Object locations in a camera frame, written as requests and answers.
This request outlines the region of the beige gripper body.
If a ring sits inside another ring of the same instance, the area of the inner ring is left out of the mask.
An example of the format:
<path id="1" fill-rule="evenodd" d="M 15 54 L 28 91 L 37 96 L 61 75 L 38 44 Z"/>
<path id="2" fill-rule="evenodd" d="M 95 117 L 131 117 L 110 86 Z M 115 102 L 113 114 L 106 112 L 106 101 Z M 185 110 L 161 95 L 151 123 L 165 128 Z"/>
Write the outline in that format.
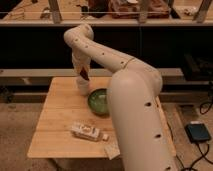
<path id="1" fill-rule="evenodd" d="M 88 76 L 89 76 L 90 62 L 91 62 L 91 59 L 89 57 L 72 54 L 73 67 L 78 76 L 80 76 L 80 71 L 83 67 L 88 72 Z"/>

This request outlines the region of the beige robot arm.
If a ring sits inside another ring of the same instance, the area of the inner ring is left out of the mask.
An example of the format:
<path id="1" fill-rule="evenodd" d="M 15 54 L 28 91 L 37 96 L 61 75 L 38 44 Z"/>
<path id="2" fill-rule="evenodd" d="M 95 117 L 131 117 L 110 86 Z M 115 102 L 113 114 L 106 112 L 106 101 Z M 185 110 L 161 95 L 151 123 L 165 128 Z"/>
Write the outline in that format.
<path id="1" fill-rule="evenodd" d="M 88 71 L 95 61 L 112 72 L 107 103 L 125 171 L 178 171 L 156 104 L 162 89 L 160 72 L 138 58 L 93 41 L 90 25 L 64 33 L 72 49 L 77 86 L 89 93 Z"/>

